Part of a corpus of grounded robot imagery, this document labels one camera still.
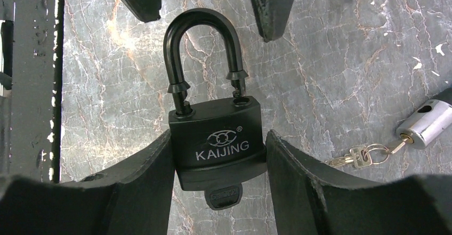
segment key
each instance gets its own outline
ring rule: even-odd
[[[384,152],[384,154],[392,155],[402,149],[407,143],[413,143],[413,139],[408,135],[401,134],[400,139],[390,142],[386,147],[388,148],[388,152]]]
[[[335,158],[326,162],[331,167],[341,167],[348,164],[353,164],[355,168],[367,167],[372,165],[372,159],[370,155],[364,157],[366,151],[365,146],[357,146],[350,149],[350,153],[344,155],[344,157]]]

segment silver metal cylinder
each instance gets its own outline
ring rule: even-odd
[[[413,139],[412,147],[425,149],[435,138],[452,124],[452,105],[441,100],[428,100],[397,129],[401,136]]]

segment black hook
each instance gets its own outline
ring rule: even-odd
[[[245,95],[245,78],[248,74],[243,70],[240,41],[234,26],[225,16],[214,10],[188,10],[171,22],[163,39],[163,55],[170,83],[168,93],[173,94],[176,113],[179,115],[187,115],[192,111],[190,103],[185,101],[190,85],[184,79],[179,44],[183,34],[197,25],[211,26],[223,37],[229,67],[226,79],[231,80],[231,85],[235,88],[235,98]]]

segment stone table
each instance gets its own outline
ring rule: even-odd
[[[278,131],[320,159],[388,143],[426,99],[452,83],[452,0],[295,0],[284,36],[264,43],[250,0],[163,0],[139,22],[120,0],[66,0],[62,181],[79,180],[144,148],[168,129],[163,36],[181,12],[207,7],[236,27],[249,95],[264,133]],[[231,95],[224,45],[206,26],[181,42],[192,103]],[[452,129],[426,150],[405,149],[350,174],[386,182],[452,173]],[[202,192],[174,184],[168,234],[276,234],[268,176],[244,184],[241,203],[210,210]]]

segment padlock body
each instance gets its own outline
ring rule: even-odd
[[[183,190],[224,188],[267,170],[261,106],[252,96],[246,99],[193,104],[193,112],[185,117],[169,112],[173,156]]]

